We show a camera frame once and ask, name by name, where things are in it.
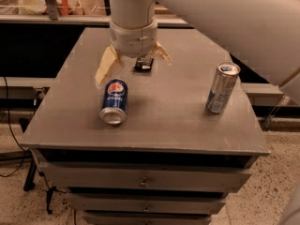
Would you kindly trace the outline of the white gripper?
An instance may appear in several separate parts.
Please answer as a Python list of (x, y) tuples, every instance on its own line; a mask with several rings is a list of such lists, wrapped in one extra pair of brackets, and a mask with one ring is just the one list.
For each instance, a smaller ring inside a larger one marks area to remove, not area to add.
[(95, 75), (96, 86), (102, 86), (122, 69), (119, 55), (139, 57), (150, 52), (154, 59), (170, 64), (172, 59), (157, 41), (158, 23), (153, 19), (149, 24), (137, 28), (125, 28), (110, 20), (111, 44), (101, 57)]

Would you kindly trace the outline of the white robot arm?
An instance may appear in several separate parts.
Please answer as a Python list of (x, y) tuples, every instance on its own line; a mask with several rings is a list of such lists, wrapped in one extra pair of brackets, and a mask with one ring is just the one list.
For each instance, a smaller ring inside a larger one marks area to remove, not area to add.
[(110, 0), (111, 44), (97, 83), (123, 55), (168, 55), (157, 41), (156, 4), (300, 103), (300, 0)]

